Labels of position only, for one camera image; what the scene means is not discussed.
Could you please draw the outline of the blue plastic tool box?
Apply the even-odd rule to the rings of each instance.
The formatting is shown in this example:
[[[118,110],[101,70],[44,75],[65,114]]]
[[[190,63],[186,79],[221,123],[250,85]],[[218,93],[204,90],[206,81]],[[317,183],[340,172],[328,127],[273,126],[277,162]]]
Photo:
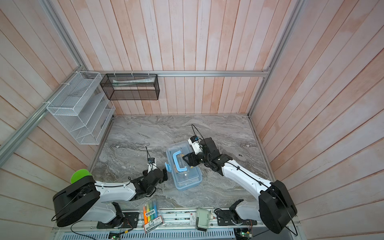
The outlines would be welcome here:
[[[189,153],[194,153],[194,151],[187,141],[172,144],[166,150],[168,162],[165,163],[165,166],[171,173],[176,189],[179,191],[196,187],[203,180],[200,168],[189,166],[183,159]]]

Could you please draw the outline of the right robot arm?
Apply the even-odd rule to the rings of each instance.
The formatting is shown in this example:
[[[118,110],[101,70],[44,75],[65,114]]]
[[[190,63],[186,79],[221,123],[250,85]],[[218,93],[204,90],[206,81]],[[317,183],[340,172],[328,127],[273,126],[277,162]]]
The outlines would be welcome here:
[[[231,211],[241,220],[261,221],[273,233],[279,234],[293,222],[298,210],[281,181],[263,179],[238,164],[232,157],[221,154],[212,138],[200,140],[197,136],[188,139],[193,151],[183,157],[191,167],[204,164],[212,171],[233,180],[253,197],[254,202],[238,200]]]

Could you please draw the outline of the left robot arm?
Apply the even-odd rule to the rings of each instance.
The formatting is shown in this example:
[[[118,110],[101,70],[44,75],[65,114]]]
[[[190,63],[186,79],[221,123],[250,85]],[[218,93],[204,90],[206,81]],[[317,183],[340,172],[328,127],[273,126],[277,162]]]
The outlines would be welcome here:
[[[95,221],[100,228],[117,228],[124,222],[118,201],[136,201],[151,197],[156,186],[168,180],[166,169],[153,167],[139,178],[126,183],[95,181],[88,170],[68,187],[53,196],[55,215],[51,221],[67,227],[78,221]]]

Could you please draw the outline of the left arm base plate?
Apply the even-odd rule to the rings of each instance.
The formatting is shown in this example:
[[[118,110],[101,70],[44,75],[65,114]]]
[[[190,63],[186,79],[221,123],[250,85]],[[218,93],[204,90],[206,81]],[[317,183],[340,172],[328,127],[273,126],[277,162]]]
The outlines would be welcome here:
[[[127,228],[134,229],[138,226],[139,212],[126,212],[117,215],[107,224],[98,222],[97,229]]]

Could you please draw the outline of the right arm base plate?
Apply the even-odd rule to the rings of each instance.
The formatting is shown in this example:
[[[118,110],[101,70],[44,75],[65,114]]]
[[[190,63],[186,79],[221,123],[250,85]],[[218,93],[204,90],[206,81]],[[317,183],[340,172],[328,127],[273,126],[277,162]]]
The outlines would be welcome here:
[[[242,220],[235,211],[215,209],[214,213],[219,226],[253,226],[258,224],[257,221],[254,220]]]

